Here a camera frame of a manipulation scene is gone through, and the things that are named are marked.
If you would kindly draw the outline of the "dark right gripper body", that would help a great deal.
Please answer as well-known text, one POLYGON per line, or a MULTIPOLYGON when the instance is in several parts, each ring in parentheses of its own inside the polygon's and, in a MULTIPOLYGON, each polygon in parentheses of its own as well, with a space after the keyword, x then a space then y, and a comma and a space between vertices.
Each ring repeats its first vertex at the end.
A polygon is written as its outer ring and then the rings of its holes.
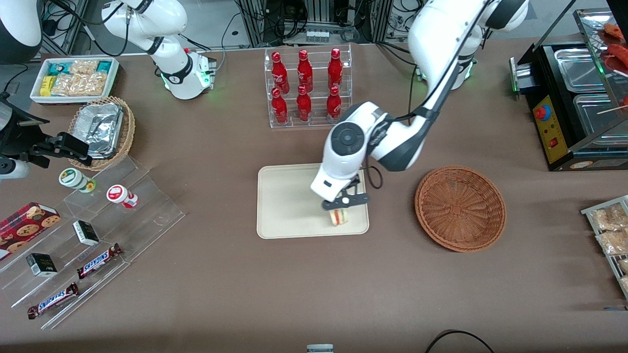
POLYGON ((25 112, 10 103, 8 98, 9 96, 0 97, 0 152, 5 156, 17 156, 47 139, 40 125, 48 124, 50 121, 25 112))

